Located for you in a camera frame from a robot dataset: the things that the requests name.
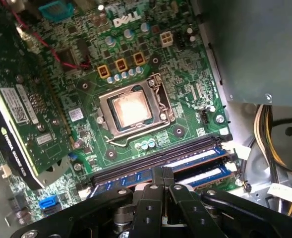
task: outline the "screw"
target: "screw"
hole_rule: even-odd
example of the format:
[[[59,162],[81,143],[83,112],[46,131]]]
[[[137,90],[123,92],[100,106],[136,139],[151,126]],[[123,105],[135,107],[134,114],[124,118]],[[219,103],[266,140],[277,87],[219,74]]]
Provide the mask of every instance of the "screw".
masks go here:
[[[16,81],[17,83],[23,83],[23,77],[21,74],[16,75]]]
[[[129,237],[129,232],[123,232],[119,235],[118,238],[128,238]]]
[[[181,190],[182,189],[182,186],[181,185],[176,185],[176,186],[174,186],[174,189],[175,190]]]
[[[82,166],[79,163],[76,163],[76,164],[74,164],[73,168],[75,171],[81,171]]]
[[[59,122],[58,119],[53,119],[52,124],[53,124],[53,125],[59,125],[60,122]]]
[[[167,115],[164,114],[164,113],[161,113],[161,114],[160,114],[160,119],[161,119],[161,120],[166,120],[166,119],[167,119]]]
[[[37,235],[38,232],[36,230],[31,230],[23,234],[21,238],[35,238]]]
[[[267,101],[268,101],[269,103],[272,103],[272,102],[273,102],[273,97],[272,97],[269,93],[266,93],[266,94],[265,94],[265,97],[266,97],[266,99],[267,99]]]
[[[38,123],[37,124],[37,129],[40,131],[40,132],[44,132],[46,130],[45,126],[41,123]]]
[[[122,190],[119,190],[118,193],[119,194],[125,194],[125,193],[127,193],[127,191],[125,189],[122,189]]]
[[[104,123],[104,118],[103,117],[97,117],[96,118],[97,124],[103,124]]]
[[[215,192],[214,190],[208,190],[208,191],[207,191],[207,194],[208,194],[208,195],[215,195],[216,192]]]
[[[153,79],[148,80],[148,85],[149,85],[150,87],[155,86],[155,81],[154,81]]]
[[[240,179],[236,179],[235,180],[235,185],[239,186],[239,187],[242,187],[243,186],[243,182]]]
[[[221,123],[223,123],[224,121],[225,121],[225,118],[224,118],[223,115],[217,115],[217,116],[216,116],[216,122],[217,122],[217,123],[221,124]]]

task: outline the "blue ram stick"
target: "blue ram stick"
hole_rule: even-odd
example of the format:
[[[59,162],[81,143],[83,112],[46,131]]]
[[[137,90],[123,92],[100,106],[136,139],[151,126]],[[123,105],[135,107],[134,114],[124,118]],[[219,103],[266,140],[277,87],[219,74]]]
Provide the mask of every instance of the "blue ram stick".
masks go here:
[[[193,188],[203,186],[214,181],[230,176],[232,172],[228,170],[225,165],[218,165],[210,170],[206,170],[196,176],[177,181],[176,183],[188,184]]]
[[[226,150],[223,150],[220,147],[215,147],[211,150],[207,150],[201,153],[193,153],[189,156],[185,156],[173,161],[169,161],[163,164],[162,166],[171,167],[172,171],[175,173],[181,170],[185,170],[185,169],[221,158],[227,154],[228,153]],[[95,193],[92,195],[100,194],[114,187],[118,187],[118,186],[131,187],[139,183],[148,182],[151,180],[152,180],[151,169],[146,169],[146,170],[136,172],[134,174],[127,175],[127,176],[118,178],[116,180],[107,182],[105,184],[100,184],[99,187],[96,189]]]

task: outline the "white label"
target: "white label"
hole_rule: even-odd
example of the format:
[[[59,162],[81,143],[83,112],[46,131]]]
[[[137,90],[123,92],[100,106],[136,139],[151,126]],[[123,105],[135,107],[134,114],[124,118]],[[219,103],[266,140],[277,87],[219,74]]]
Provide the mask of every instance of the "white label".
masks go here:
[[[133,14],[129,13],[128,15],[124,15],[121,18],[115,18],[113,23],[114,27],[120,27],[122,24],[128,24],[139,19],[141,19],[141,16],[139,16],[138,13],[134,11]]]
[[[185,164],[185,163],[189,163],[189,162],[194,161],[194,160],[198,160],[200,158],[203,158],[203,157],[206,157],[206,156],[209,156],[209,155],[214,155],[214,154],[216,154],[216,152],[214,150],[209,150],[209,151],[203,152],[201,154],[191,156],[190,158],[186,158],[184,160],[179,160],[179,161],[176,161],[174,163],[165,165],[165,167],[173,168],[173,167]]]
[[[25,89],[23,88],[23,86],[21,84],[16,84],[16,88],[18,90],[18,93],[20,94],[20,97],[22,99],[22,102],[24,103],[24,105],[26,106],[27,112],[31,118],[31,121],[33,124],[38,124],[38,118],[37,115],[35,113],[35,111],[33,110],[31,103],[28,99],[28,96],[26,94]]]
[[[36,138],[36,140],[37,140],[38,145],[43,145],[43,144],[48,143],[49,141],[51,141],[52,140],[52,136],[51,136],[50,133],[47,133],[47,134],[38,136]]]
[[[1,88],[1,93],[7,102],[12,116],[16,123],[23,123],[29,120],[26,111],[19,99],[19,96],[14,88]]]
[[[75,122],[77,120],[84,118],[82,110],[80,108],[73,109],[73,110],[69,111],[68,113],[70,115],[72,122]]]
[[[278,184],[278,183],[272,183],[267,193],[273,196],[282,198],[283,200],[292,202],[292,188],[291,187]]]
[[[208,171],[208,172],[205,172],[205,173],[202,173],[200,175],[197,175],[197,176],[194,176],[194,177],[191,177],[191,178],[187,178],[185,180],[182,180],[182,181],[179,181],[177,183],[179,184],[189,184],[191,182],[196,182],[196,181],[199,181],[201,179],[205,179],[205,178],[208,178],[210,176],[214,176],[214,175],[218,175],[220,174],[222,171],[220,169],[213,169],[211,171]]]

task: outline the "barcode label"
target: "barcode label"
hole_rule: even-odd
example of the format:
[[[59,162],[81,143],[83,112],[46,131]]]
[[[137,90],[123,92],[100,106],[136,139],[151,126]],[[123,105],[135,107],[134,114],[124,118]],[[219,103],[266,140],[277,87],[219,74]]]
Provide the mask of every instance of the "barcode label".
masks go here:
[[[35,111],[33,110],[32,108],[32,105],[28,99],[28,96],[27,96],[27,93],[25,91],[25,89],[23,88],[23,86],[21,84],[16,84],[16,88],[18,90],[18,93],[22,99],[22,102],[23,104],[25,105],[26,109],[27,109],[27,112],[31,118],[31,121],[33,124],[38,124],[39,121],[38,121],[38,118],[37,118],[37,115],[35,113]]]
[[[19,99],[19,96],[14,88],[1,88],[1,93],[11,111],[16,123],[29,121],[26,111]]]
[[[52,136],[51,136],[50,133],[47,133],[47,134],[38,136],[36,138],[36,140],[37,140],[38,145],[43,145],[43,144],[48,143],[49,141],[51,141],[52,140]]]
[[[73,109],[73,110],[69,111],[68,114],[70,115],[72,122],[75,122],[77,120],[84,118],[84,115],[83,115],[82,110],[80,108]]]

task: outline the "white connector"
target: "white connector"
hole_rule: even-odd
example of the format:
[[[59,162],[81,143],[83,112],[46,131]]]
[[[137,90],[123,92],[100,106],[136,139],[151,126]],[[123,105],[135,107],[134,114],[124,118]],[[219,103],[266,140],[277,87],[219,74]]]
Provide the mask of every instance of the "white connector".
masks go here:
[[[2,171],[2,178],[5,179],[7,177],[9,177],[10,175],[12,175],[11,169],[9,168],[9,166],[7,164],[5,165],[1,165],[0,166],[0,171]]]
[[[172,46],[172,44],[174,43],[174,38],[173,38],[173,34],[171,33],[171,31],[166,31],[164,33],[160,34],[160,42],[161,42],[161,46],[164,47],[168,47],[168,46]]]

